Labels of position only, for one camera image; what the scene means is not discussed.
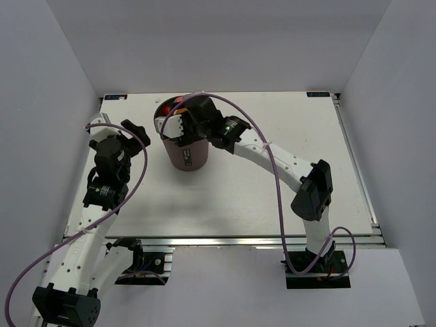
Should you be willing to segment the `orange bottle with white label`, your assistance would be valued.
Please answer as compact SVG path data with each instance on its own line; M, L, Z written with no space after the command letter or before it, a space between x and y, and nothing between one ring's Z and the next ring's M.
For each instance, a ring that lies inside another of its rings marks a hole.
M184 113L184 112L186 112L186 111L187 111L186 108L181 108L181 109L176 110L176 111L174 112L174 114L175 114L175 115L177 115L177 114L182 114L182 113Z

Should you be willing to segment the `clear bottle red label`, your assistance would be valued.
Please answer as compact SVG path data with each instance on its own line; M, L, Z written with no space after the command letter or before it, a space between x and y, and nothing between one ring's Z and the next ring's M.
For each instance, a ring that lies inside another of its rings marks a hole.
M177 97L177 98L174 100L174 103L178 104L178 103L182 102L184 99L185 99L185 98L184 98L183 96Z

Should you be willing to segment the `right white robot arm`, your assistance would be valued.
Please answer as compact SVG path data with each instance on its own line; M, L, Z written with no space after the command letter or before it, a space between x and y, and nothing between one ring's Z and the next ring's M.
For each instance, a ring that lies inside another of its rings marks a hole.
M322 159L313 163L263 141L253 124L237 116L223 116L210 97L178 97L172 107L180 102L185 134L199 136L217 149L278 173L278 179L295 193L290 207L304 224L308 265L317 272L326 270L334 249L328 218L333 191L329 163Z

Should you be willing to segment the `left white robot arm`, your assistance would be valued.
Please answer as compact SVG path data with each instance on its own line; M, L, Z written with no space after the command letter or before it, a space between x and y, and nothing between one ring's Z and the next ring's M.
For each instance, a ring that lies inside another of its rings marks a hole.
M146 153L150 138L128 119L120 125L95 119L88 128L95 165L87 177L77 232L65 241L65 257L48 284L32 295L43 326L94 326L105 291L123 273L144 266L141 242L130 237L108 244L105 258L97 259L111 225L138 189L127 186L131 160Z

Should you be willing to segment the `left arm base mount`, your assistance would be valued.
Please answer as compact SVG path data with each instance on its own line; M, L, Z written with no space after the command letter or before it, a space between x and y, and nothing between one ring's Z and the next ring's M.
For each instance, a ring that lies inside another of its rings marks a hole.
M115 281L116 285L164 285L170 276L172 252L145 249L139 239L119 238L106 243L106 253L111 249L127 248L131 252L131 265Z

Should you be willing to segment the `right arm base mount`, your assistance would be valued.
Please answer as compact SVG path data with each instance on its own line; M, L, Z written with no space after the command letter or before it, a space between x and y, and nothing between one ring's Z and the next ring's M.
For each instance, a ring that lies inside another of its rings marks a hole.
M286 288L289 290L349 289L351 281L345 253L336 250L334 246L335 243L305 275L295 275L286 260L281 260L285 269Z

